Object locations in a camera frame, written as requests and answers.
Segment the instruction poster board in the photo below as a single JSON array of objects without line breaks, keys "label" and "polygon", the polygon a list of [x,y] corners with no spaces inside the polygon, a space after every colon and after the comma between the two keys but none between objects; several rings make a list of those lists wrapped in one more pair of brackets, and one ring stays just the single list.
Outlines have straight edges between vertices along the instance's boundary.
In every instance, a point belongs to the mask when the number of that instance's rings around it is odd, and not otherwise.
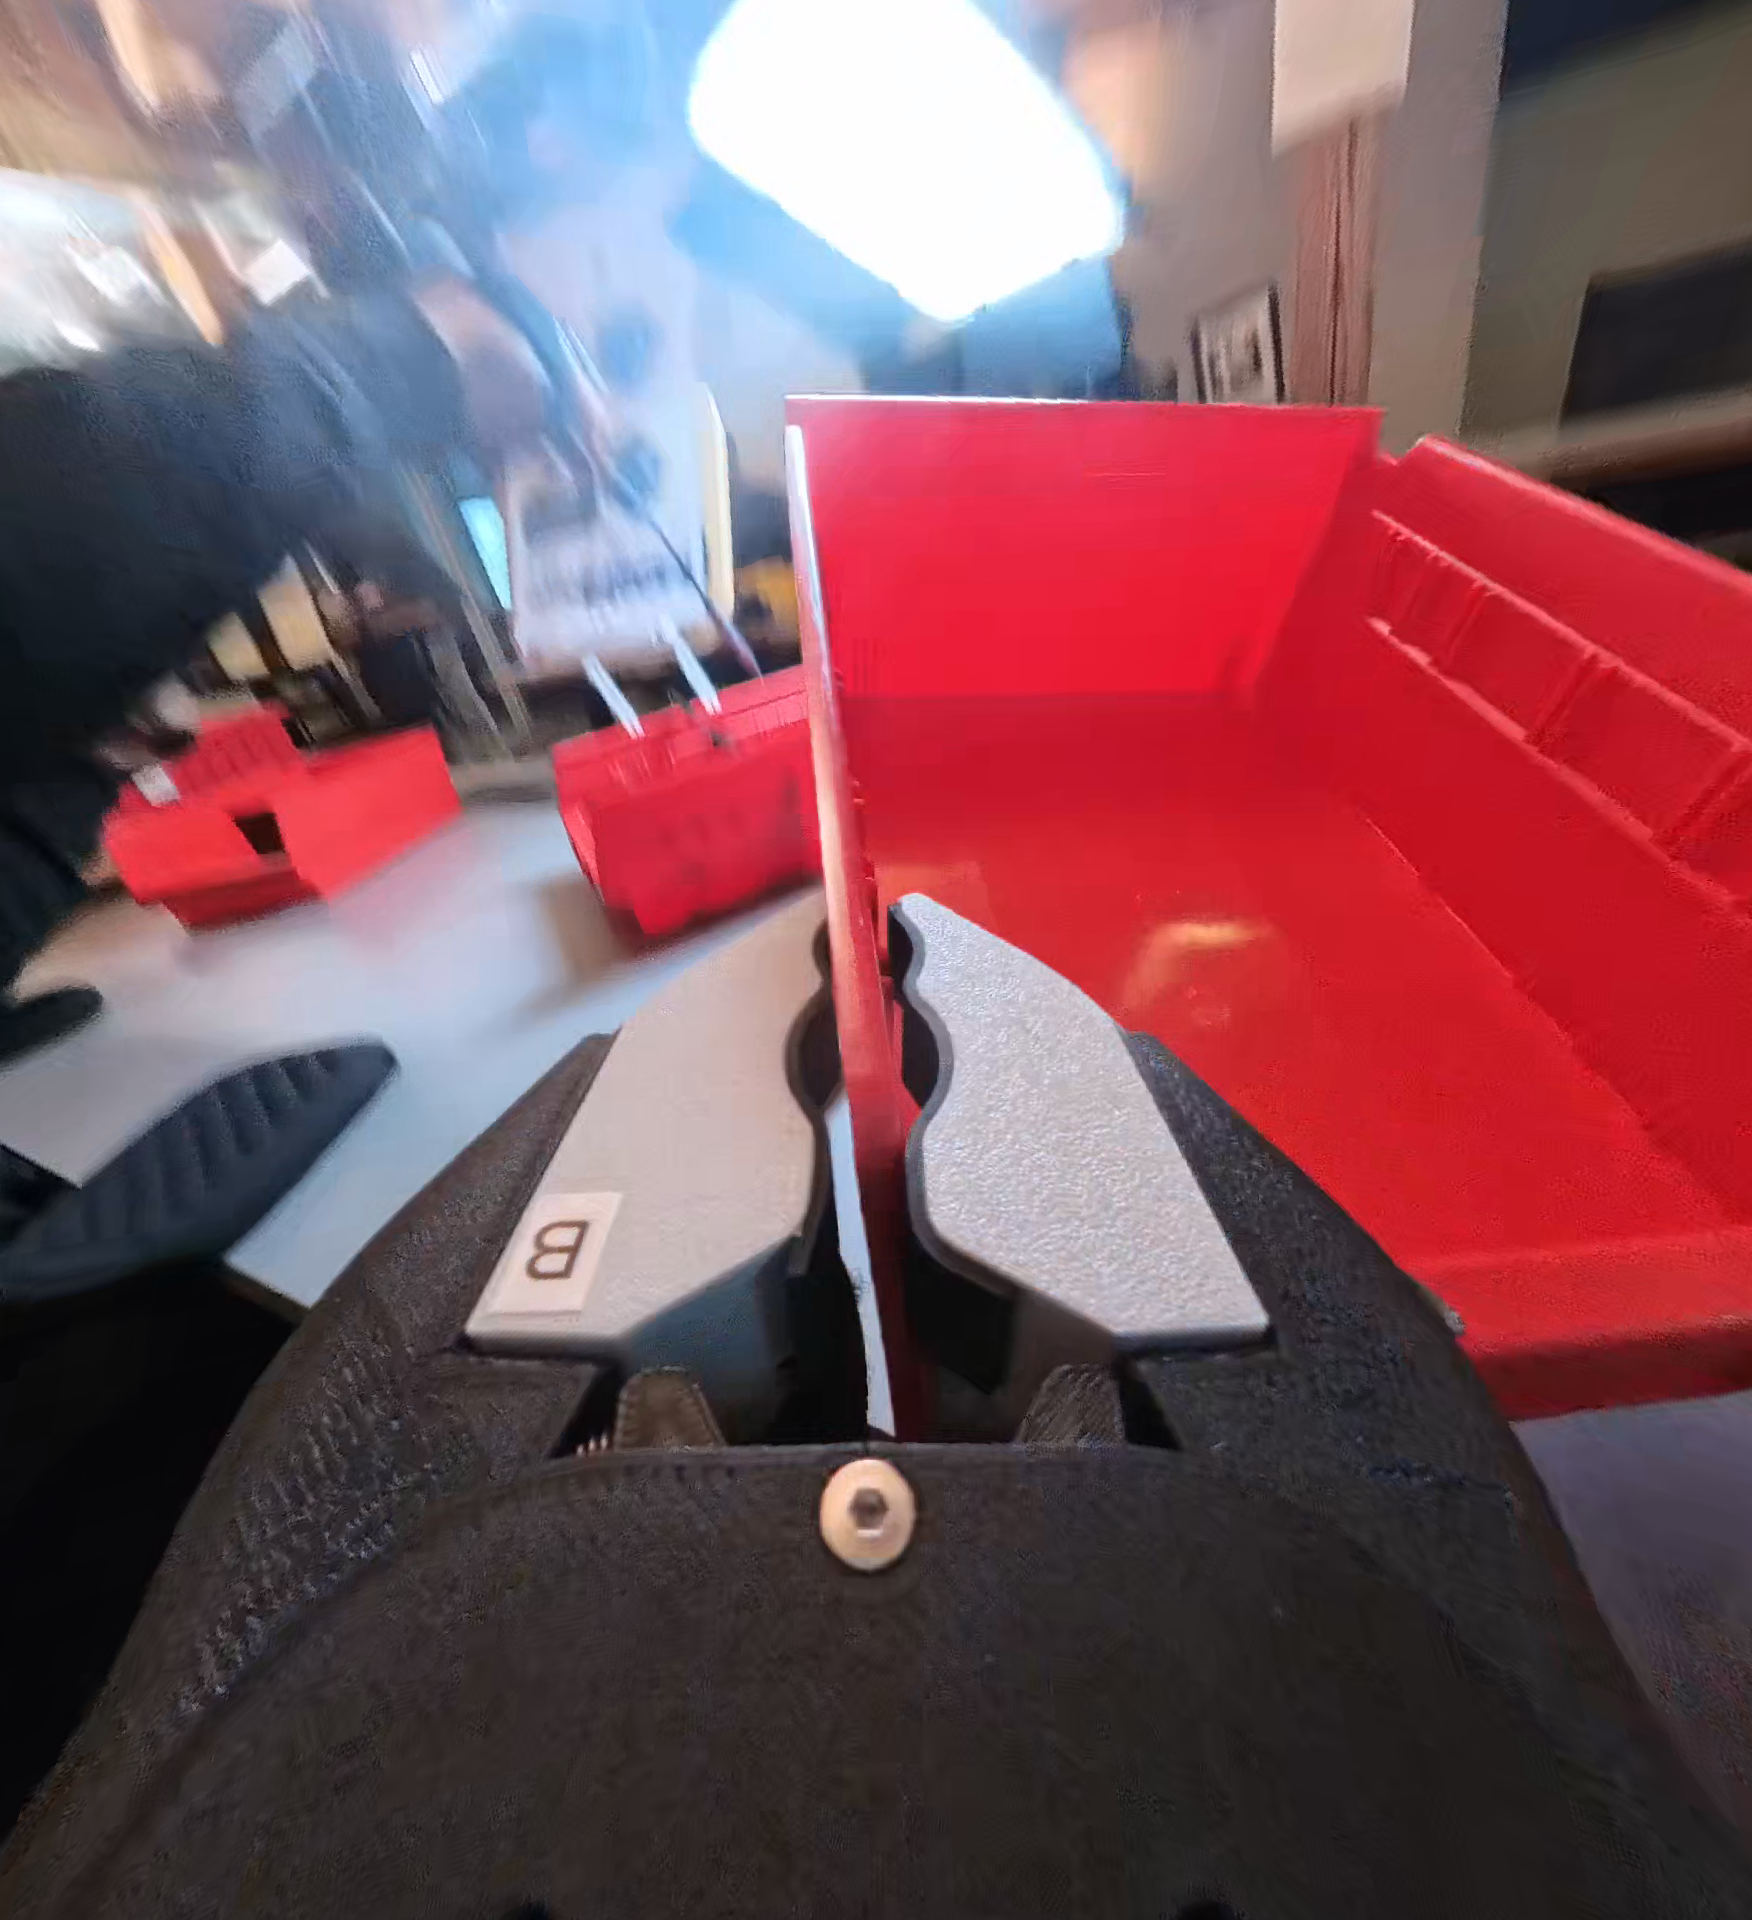
[{"label": "instruction poster board", "polygon": [[590,684],[644,735],[627,681],[675,678],[720,708],[720,675],[757,681],[736,627],[732,442],[710,389],[636,409],[612,453],[551,424],[503,486],[508,628],[533,684]]}]

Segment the black honeycomb foam pad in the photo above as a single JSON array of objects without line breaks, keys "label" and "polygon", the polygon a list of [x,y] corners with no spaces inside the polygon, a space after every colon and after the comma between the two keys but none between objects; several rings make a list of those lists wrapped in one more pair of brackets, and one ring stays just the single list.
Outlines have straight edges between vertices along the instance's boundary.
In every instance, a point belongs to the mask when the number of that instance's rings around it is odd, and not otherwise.
[{"label": "black honeycomb foam pad", "polygon": [[245,1065],[153,1120],[0,1251],[0,1308],[69,1303],[224,1260],[395,1078],[358,1041]]}]

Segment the bright light panel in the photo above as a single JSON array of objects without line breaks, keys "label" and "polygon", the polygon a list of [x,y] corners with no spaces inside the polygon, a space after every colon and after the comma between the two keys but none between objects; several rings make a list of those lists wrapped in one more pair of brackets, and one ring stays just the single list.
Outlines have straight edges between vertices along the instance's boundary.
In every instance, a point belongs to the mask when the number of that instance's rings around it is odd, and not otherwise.
[{"label": "bright light panel", "polygon": [[1110,160],[979,4],[735,4],[685,111],[703,158],[937,324],[1123,240]]}]

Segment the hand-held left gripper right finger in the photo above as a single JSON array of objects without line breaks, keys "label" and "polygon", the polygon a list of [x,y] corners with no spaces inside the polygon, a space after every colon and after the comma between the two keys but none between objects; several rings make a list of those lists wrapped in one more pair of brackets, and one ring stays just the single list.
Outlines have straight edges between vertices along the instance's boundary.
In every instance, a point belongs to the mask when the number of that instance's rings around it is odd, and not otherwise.
[{"label": "hand-held left gripper right finger", "polygon": [[1271,1311],[1129,1034],[1032,954],[929,897],[891,907],[904,1305],[937,1429],[1010,1439],[1065,1368],[1248,1354]]}]

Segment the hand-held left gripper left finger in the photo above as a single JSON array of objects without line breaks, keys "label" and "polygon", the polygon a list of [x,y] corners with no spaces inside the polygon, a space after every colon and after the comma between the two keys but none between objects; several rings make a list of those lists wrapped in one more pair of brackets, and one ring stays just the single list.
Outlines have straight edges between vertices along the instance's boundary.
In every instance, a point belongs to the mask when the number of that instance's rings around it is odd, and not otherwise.
[{"label": "hand-held left gripper left finger", "polygon": [[489,1357],[685,1372],[735,1445],[838,1429],[826,899],[636,1011],[463,1324]]}]

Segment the red plastic bin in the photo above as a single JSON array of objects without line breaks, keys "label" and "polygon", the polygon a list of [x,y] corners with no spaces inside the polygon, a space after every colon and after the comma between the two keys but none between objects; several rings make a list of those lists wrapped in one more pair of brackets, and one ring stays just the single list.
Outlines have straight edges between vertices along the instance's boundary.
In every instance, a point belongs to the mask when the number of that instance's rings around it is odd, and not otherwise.
[{"label": "red plastic bin", "polygon": [[1165,1045],[1517,1421],[1752,1388],[1752,574],[1372,409],[791,398],[841,1065],[888,919]]},{"label": "red plastic bin", "polygon": [[457,820],[433,729],[298,748],[277,708],[206,724],[191,752],[133,775],[102,829],[142,907],[217,930],[328,906]]},{"label": "red plastic bin", "polygon": [[797,665],[551,748],[563,829],[602,907],[646,940],[752,907],[823,867]]}]

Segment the black monitor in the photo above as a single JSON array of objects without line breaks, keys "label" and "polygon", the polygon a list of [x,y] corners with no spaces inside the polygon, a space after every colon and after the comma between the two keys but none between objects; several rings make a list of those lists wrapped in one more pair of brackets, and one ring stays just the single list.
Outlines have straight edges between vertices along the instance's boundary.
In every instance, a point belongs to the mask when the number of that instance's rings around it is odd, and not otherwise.
[{"label": "black monitor", "polygon": [[1752,242],[1585,291],[1561,419],[1752,389]]}]

